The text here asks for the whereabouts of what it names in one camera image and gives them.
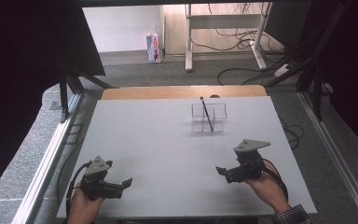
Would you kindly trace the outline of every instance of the right hand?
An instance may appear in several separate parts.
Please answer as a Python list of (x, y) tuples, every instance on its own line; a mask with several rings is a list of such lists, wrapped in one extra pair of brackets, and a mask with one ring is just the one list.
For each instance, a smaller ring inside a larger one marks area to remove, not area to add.
[[(264, 161), (266, 167), (274, 172), (276, 175), (278, 171), (269, 161)], [(244, 180), (246, 184), (250, 185), (255, 191), (255, 194), (266, 204), (274, 209), (275, 213), (285, 212), (290, 209), (290, 204), (286, 201), (284, 193), (279, 186), (278, 182), (271, 175), (263, 172), (258, 179), (247, 179)]]
[(77, 183), (74, 196), (72, 196), (68, 224), (91, 223), (97, 217), (103, 201), (104, 198), (97, 198), (95, 201), (90, 200), (80, 188), (80, 183)]

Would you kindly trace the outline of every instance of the white desk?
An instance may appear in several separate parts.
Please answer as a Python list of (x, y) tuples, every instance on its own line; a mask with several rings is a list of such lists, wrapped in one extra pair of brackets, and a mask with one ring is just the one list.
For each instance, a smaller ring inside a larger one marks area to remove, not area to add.
[(259, 44), (271, 3), (267, 2), (262, 7), (261, 14), (235, 14), (235, 15), (191, 15), (191, 4), (186, 5), (187, 41), (186, 41), (186, 71), (193, 70), (193, 43), (191, 41), (191, 30), (194, 29), (236, 29), (257, 28), (255, 41), (251, 41), (252, 52), (260, 69), (266, 69), (266, 63), (261, 55)]
[[(106, 182), (133, 177), (121, 199), (105, 200), (100, 217), (239, 217), (273, 214), (246, 184), (228, 184), (215, 166), (239, 164), (232, 148), (243, 138), (282, 175), (291, 205), (316, 213), (269, 97), (206, 99), (225, 103), (222, 133), (192, 133), (191, 105), (200, 99), (99, 101), (75, 170), (97, 155), (113, 161)], [(58, 217), (65, 217), (64, 203)]]

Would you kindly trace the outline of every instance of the pen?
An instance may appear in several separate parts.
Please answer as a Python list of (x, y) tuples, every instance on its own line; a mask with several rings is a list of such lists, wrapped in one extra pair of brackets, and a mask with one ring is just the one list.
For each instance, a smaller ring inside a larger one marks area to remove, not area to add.
[(201, 96), (200, 99), (201, 99), (202, 104), (204, 106), (204, 110), (205, 110), (206, 118), (208, 119), (208, 122), (209, 122), (209, 126), (211, 127), (211, 130), (213, 132), (213, 126), (212, 126), (211, 120), (209, 119), (208, 110), (206, 109), (206, 105), (205, 105), (205, 102), (203, 101), (203, 97)]

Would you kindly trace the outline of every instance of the black cable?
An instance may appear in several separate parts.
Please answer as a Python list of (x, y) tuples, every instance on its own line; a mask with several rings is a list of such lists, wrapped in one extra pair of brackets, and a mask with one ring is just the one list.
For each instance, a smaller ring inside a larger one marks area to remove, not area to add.
[(248, 68), (228, 68), (228, 69), (225, 69), (225, 70), (223, 70), (223, 71), (221, 71), (218, 75), (217, 75), (217, 82), (221, 85), (221, 86), (224, 86), (224, 84), (220, 81), (220, 77), (225, 73), (225, 72), (227, 72), (227, 71), (233, 71), (233, 70), (241, 70), (241, 71), (249, 71), (249, 72), (261, 72), (259, 75), (257, 75), (256, 77), (251, 77), (251, 78), (248, 78), (248, 79), (246, 79), (245, 81), (243, 81), (242, 83), (241, 83), (241, 85), (245, 85), (247, 82), (249, 82), (249, 81), (253, 81), (253, 80), (257, 80), (257, 79), (260, 79), (260, 78), (262, 78), (261, 76), (263, 75), (263, 74), (265, 74), (266, 72), (269, 72), (269, 71), (274, 71), (274, 70), (276, 70), (278, 67), (279, 67), (279, 65), (281, 65), (281, 64), (284, 64), (284, 63), (286, 63), (287, 61), (288, 61), (288, 59), (285, 59), (285, 60), (283, 60), (284, 59), (284, 57), (282, 57), (278, 62), (276, 62), (275, 64), (273, 64), (271, 67), (269, 67), (269, 68), (267, 68), (267, 69), (263, 69), (263, 70), (260, 70), (260, 69), (248, 69)]
[(57, 202), (60, 203), (60, 179), (61, 179), (61, 175), (62, 175), (62, 171), (65, 168), (66, 163), (69, 161), (69, 158), (71, 158), (71, 156), (74, 154), (74, 152), (78, 149), (78, 147), (80, 146), (80, 144), (82, 144), (84, 142), (84, 138), (82, 140), (80, 140), (80, 142), (78, 142), (75, 146), (75, 148), (72, 150), (72, 152), (69, 154), (69, 156), (66, 158), (65, 162), (63, 163), (63, 166), (60, 170), (60, 173), (58, 174), (58, 179), (57, 179), (57, 186), (56, 186), (56, 196), (57, 196)]
[(234, 14), (235, 11), (237, 11), (237, 9), (240, 7), (240, 3), (237, 3), (237, 7), (234, 9), (234, 11), (232, 12)]
[[(285, 134), (290, 133), (295, 139), (289, 140), (288, 139), (288, 143), (290, 145), (291, 149), (295, 149), (299, 146), (300, 143), (300, 139), (305, 135), (305, 131), (303, 128), (301, 128), (301, 126), (296, 125), (296, 124), (292, 124), (292, 125), (288, 125), (283, 119), (281, 119), (281, 117), (278, 116), (278, 118), (280, 119), (281, 123), (282, 123), (282, 127), (283, 130), (285, 132)], [(298, 135), (295, 131), (291, 130), (291, 128), (296, 127), (301, 131), (301, 134)]]
[(195, 46), (198, 46), (198, 47), (204, 47), (204, 48), (207, 48), (207, 49), (214, 49), (214, 50), (219, 50), (219, 51), (227, 51), (227, 50), (231, 50), (231, 49), (235, 49), (241, 42), (244, 42), (246, 40), (250, 40), (250, 39), (245, 39), (245, 40), (241, 40), (239, 41), (235, 46), (231, 47), (231, 48), (228, 48), (228, 49), (216, 49), (216, 48), (213, 48), (213, 47), (210, 47), (210, 46), (206, 46), (206, 45), (202, 45), (202, 44), (197, 44), (193, 41), (193, 39), (191, 39), (191, 42), (195, 45)]
[(266, 58), (265, 56), (266, 55), (284, 55), (284, 51), (278, 51), (278, 50), (275, 50), (275, 49), (272, 49), (271, 45), (270, 45), (270, 41), (271, 41), (271, 37), (269, 35), (262, 35), (262, 36), (265, 36), (268, 38), (268, 42), (267, 42), (267, 46), (269, 48), (269, 50), (265, 50), (263, 49), (263, 47), (261, 45), (259, 45), (260, 47), (260, 51), (263, 52), (262, 56), (265, 60), (271, 62), (271, 63), (275, 63), (275, 62), (272, 62), (270, 61), (268, 58)]
[(286, 63), (287, 61), (289, 61), (289, 59), (285, 59), (283, 60), (284, 57), (282, 57), (279, 61), (277, 61), (275, 64), (273, 64), (268, 70), (263, 70), (263, 72), (261, 74), (259, 74), (258, 76), (256, 77), (251, 77), (251, 78), (248, 78), (246, 79), (245, 81), (243, 81), (241, 83), (241, 85), (245, 85), (246, 83), (250, 82), (250, 81), (255, 81), (255, 80), (258, 80), (258, 79), (261, 79), (261, 78), (266, 78), (266, 73), (267, 72), (270, 72), (270, 71), (276, 71), (279, 67), (281, 67), (284, 63)]
[(268, 77), (273, 77), (274, 75), (275, 75), (275, 72), (269, 73), (269, 74), (267, 74), (266, 76), (264, 76), (264, 77), (261, 79), (260, 85), (263, 85), (263, 82), (264, 82), (264, 80), (266, 80), (266, 78), (268, 78)]
[(80, 166), (80, 168), (76, 171), (74, 178), (72, 178), (71, 183), (69, 184), (68, 192), (66, 193), (66, 219), (68, 219), (69, 213), (71, 211), (72, 192), (75, 188), (75, 182), (76, 182), (77, 176), (80, 174), (80, 172), (84, 168), (89, 167), (91, 164), (92, 164), (92, 161), (89, 161), (87, 163), (84, 163), (82, 166)]
[(267, 168), (267, 167), (265, 167), (265, 168), (263, 169), (264, 172), (266, 172), (267, 174), (271, 175), (271, 176), (278, 182), (279, 186), (280, 186), (281, 189), (282, 189), (282, 192), (283, 192), (283, 194), (284, 194), (284, 197), (286, 198), (286, 201), (289, 202), (289, 193), (288, 193), (288, 191), (287, 191), (286, 185), (284, 184), (284, 182), (283, 182), (283, 180), (282, 180), (282, 178), (281, 178), (281, 175), (279, 174), (278, 169), (275, 167), (275, 165), (274, 165), (271, 161), (269, 161), (269, 160), (267, 160), (267, 159), (264, 159), (264, 158), (263, 158), (263, 161), (269, 162), (269, 164), (271, 164), (272, 167), (273, 167), (273, 168), (275, 169), (275, 171), (277, 172), (277, 174), (275, 174), (275, 172), (271, 171), (271, 170), (270, 170), (269, 168)]

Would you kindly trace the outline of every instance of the sleeve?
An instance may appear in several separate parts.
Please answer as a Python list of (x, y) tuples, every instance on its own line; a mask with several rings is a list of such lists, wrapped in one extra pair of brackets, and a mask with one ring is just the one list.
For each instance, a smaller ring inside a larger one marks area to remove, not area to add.
[(309, 224), (312, 223), (301, 204), (271, 217), (274, 224)]

